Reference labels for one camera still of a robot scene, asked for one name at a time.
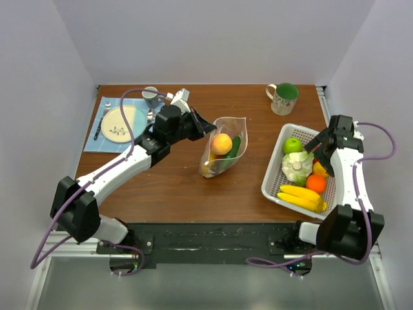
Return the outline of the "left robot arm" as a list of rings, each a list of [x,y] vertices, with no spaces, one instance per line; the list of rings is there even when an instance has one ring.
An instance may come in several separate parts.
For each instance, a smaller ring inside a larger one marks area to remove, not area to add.
[[[101,203],[130,178],[170,154],[173,144],[196,141],[215,129],[194,108],[182,112],[174,105],[163,107],[154,123],[118,157],[78,180],[63,178],[57,185],[51,218],[78,243],[97,238],[119,253],[129,252],[134,245],[131,230],[121,220],[101,215]]]

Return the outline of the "green cucumber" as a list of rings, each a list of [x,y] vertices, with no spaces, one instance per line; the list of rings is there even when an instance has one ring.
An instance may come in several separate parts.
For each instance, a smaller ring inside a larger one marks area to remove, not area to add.
[[[241,142],[242,142],[241,136],[235,136],[232,139],[232,148],[230,149],[228,153],[226,153],[222,157],[223,161],[221,163],[221,168],[223,170],[227,170],[228,168],[230,168],[237,162],[237,154],[241,146]]]

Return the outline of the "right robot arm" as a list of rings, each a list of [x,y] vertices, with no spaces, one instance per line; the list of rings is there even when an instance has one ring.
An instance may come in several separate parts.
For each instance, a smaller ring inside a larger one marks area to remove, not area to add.
[[[334,178],[336,206],[321,223],[302,222],[287,240],[296,254],[314,245],[350,264],[368,258],[384,228],[384,217],[374,212],[363,176],[363,135],[350,116],[335,115],[328,127],[305,145]]]

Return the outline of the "polka dot zip bag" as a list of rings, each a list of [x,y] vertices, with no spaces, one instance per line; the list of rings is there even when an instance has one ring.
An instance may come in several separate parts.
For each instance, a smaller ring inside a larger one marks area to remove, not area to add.
[[[221,117],[213,124],[216,129],[210,134],[199,163],[199,173],[204,178],[213,178],[231,168],[248,146],[246,117]]]

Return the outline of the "peach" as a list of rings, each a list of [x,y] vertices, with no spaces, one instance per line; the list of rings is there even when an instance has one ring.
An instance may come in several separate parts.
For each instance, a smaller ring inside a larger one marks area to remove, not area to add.
[[[232,139],[228,134],[220,133],[212,138],[210,149],[216,155],[225,155],[232,148]]]

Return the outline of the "yellow red mango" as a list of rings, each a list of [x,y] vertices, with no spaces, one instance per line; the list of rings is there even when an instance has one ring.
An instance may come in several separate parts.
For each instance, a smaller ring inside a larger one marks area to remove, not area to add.
[[[212,166],[213,166],[213,161],[215,160],[217,158],[217,155],[216,154],[214,154],[213,152],[211,152],[210,153],[210,155],[209,155],[209,157],[208,157],[208,159],[206,160],[206,162],[204,162],[202,165],[201,165],[201,174],[203,175],[203,176],[206,176],[206,175],[208,175],[208,174],[211,174],[211,168],[212,168]]]

